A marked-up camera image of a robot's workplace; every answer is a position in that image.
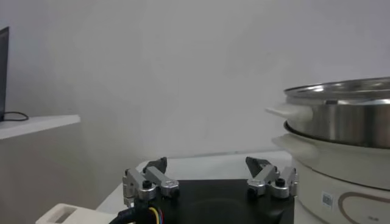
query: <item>white wall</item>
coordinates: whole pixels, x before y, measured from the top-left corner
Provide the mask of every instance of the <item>white wall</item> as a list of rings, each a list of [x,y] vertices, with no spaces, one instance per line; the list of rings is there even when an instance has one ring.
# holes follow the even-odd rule
[[[284,88],[387,75],[388,9],[387,0],[0,0],[0,26],[12,31],[9,108],[81,115],[72,147],[91,166],[95,205],[145,158],[273,148],[282,121],[263,109]],[[69,139],[56,138],[66,152]]]

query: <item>stainless steel pot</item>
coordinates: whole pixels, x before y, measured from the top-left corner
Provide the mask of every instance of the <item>stainless steel pot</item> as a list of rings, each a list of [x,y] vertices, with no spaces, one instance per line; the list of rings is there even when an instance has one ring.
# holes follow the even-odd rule
[[[286,103],[266,111],[287,119],[298,135],[340,144],[390,149],[390,77],[285,90]]]

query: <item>black cable on shelf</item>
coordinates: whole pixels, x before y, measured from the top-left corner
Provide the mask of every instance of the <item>black cable on shelf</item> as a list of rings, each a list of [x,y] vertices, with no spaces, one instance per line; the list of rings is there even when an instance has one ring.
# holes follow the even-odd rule
[[[4,115],[6,115],[6,114],[19,114],[19,115],[24,116],[24,118],[21,118],[21,119],[4,119],[3,121],[27,121],[28,119],[30,119],[27,114],[22,113],[22,112],[18,112],[18,111],[7,111],[7,112],[4,112]]]

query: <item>screw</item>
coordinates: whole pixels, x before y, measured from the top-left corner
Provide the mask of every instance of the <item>screw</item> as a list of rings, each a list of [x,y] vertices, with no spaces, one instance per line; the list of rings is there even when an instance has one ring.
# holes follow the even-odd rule
[[[152,188],[152,182],[150,182],[149,180],[144,180],[142,182],[142,188],[143,189],[150,189],[150,188]]]
[[[278,179],[275,180],[275,185],[277,187],[284,187],[285,184],[286,184],[286,182],[282,178],[278,178]]]

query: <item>metal bracket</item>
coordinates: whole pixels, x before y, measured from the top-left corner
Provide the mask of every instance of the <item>metal bracket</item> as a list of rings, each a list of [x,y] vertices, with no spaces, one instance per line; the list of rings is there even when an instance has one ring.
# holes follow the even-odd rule
[[[276,180],[279,176],[277,168],[273,165],[266,165],[263,170],[253,179],[247,180],[248,194],[252,197],[259,197],[265,194],[266,186]]]
[[[156,185],[135,169],[127,169],[122,178],[124,204],[131,207],[135,197],[149,201],[156,197]]]
[[[286,167],[280,177],[271,183],[271,194],[276,198],[297,195],[298,176],[295,168]]]
[[[148,167],[145,171],[145,178],[160,187],[161,194],[165,197],[177,198],[180,194],[179,182],[165,176],[156,167]]]

